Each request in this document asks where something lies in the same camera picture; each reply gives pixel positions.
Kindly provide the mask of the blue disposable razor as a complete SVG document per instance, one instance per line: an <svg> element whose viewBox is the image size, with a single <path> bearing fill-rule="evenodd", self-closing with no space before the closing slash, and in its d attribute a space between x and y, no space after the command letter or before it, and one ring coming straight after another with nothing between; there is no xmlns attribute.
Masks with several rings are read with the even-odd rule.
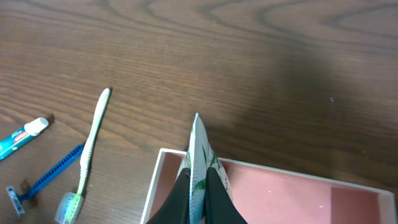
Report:
<svg viewBox="0 0 398 224"><path fill-rule="evenodd" d="M14 187L9 185L6 187L6 192L12 202L16 211L17 217L25 215L22 203L35 197L35 195L46 187L53 179L60 175L66 168L69 167L75 160L77 160L82 152L84 145L79 144L71 150L63 159L56 163L50 170L48 170L42 177L40 177L33 186L24 194L18 194Z"/></svg>

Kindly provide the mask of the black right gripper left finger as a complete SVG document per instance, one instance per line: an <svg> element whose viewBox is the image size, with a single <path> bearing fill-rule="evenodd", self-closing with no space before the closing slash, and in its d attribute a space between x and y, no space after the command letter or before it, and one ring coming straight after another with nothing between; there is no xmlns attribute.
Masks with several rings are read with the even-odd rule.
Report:
<svg viewBox="0 0 398 224"><path fill-rule="evenodd" d="M189 223L190 169L179 173L173 188L162 206L149 219L147 224L187 224Z"/></svg>

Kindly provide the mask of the white Pantene tube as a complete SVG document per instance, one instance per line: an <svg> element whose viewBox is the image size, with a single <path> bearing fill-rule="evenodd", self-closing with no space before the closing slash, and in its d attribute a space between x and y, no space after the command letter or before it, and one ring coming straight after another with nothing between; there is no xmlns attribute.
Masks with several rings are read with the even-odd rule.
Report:
<svg viewBox="0 0 398 224"><path fill-rule="evenodd" d="M190 133L189 147L178 169L179 172L184 168L190 169L188 222L192 224L202 222L206 171L209 167L216 169L228 196L231 197L232 190L226 171L210 146L205 126L199 114L196 114Z"/></svg>

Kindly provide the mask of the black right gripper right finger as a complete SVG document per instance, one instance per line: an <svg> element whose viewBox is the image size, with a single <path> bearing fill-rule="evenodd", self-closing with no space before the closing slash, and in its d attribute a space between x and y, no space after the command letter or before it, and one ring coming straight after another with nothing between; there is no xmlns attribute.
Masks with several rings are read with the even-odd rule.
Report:
<svg viewBox="0 0 398 224"><path fill-rule="evenodd" d="M234 206L214 167L209 167L206 172L205 223L247 224Z"/></svg>

